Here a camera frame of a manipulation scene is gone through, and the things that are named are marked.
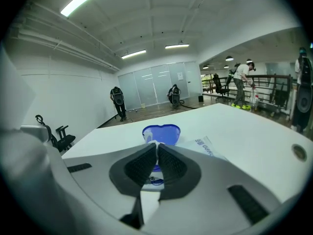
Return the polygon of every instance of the white shirt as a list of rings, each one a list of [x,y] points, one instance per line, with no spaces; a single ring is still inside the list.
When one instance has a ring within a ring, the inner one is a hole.
[[[308,58],[309,62],[311,63],[311,68],[313,68],[313,63],[312,61]],[[299,60],[297,59],[295,61],[295,72],[298,74],[298,81],[297,84],[301,84],[301,75],[302,75],[302,70],[300,70],[300,65],[299,65]],[[311,84],[313,85],[313,70],[311,69]]]
[[[242,74],[245,74],[246,76],[249,75],[249,66],[248,65],[239,65],[237,70],[236,70],[236,73],[234,74],[234,78],[237,78],[237,79],[242,79]]]

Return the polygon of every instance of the black slot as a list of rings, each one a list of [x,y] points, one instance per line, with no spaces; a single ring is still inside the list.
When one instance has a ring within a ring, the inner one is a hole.
[[[88,168],[91,168],[91,164],[88,163],[84,163],[84,164],[78,164],[78,165],[74,165],[74,166],[69,166],[67,169],[70,173],[76,172],[76,171],[80,171],[80,170],[85,170]]]
[[[268,215],[263,206],[243,186],[231,186],[228,191],[252,225]]]

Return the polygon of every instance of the frosted glass partition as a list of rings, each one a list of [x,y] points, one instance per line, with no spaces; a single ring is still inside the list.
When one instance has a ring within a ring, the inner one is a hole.
[[[157,97],[153,85],[153,78],[150,69],[144,69],[134,72],[140,102],[143,104],[157,104]]]
[[[178,88],[181,90],[180,97],[189,97],[184,63],[169,64],[168,70],[172,85],[177,84]]]
[[[131,110],[140,108],[140,100],[137,92],[134,74],[129,73],[119,76],[118,81],[124,95],[126,109]]]
[[[163,103],[168,101],[166,95],[172,84],[167,65],[152,67],[150,70],[155,85],[157,102]]]
[[[189,96],[202,95],[202,82],[199,65],[196,62],[184,63],[186,69],[186,79],[188,85]]]

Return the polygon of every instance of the yellow shoe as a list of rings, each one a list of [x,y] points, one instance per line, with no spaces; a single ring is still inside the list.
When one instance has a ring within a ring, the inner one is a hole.
[[[251,109],[251,106],[250,105],[243,105],[242,107],[244,110],[250,110]]]
[[[237,109],[240,109],[240,106],[239,106],[239,105],[236,105],[236,104],[234,104],[234,103],[231,104],[231,107],[235,107],[235,108],[237,108]]]

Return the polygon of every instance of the white wall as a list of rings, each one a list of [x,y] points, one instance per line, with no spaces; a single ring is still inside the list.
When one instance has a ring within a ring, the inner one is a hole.
[[[188,47],[186,49],[164,49],[154,50],[139,56],[125,59],[124,67],[116,73],[121,76],[134,71],[147,69],[159,65],[180,63],[180,62],[193,62],[197,58],[195,49]]]
[[[282,0],[232,0],[198,42],[199,64],[251,39],[300,26]]]
[[[12,40],[8,56],[19,74],[36,93],[23,121],[37,125],[35,115],[55,129],[69,125],[76,141],[114,116],[110,90],[119,86],[117,76],[85,60],[50,48]]]

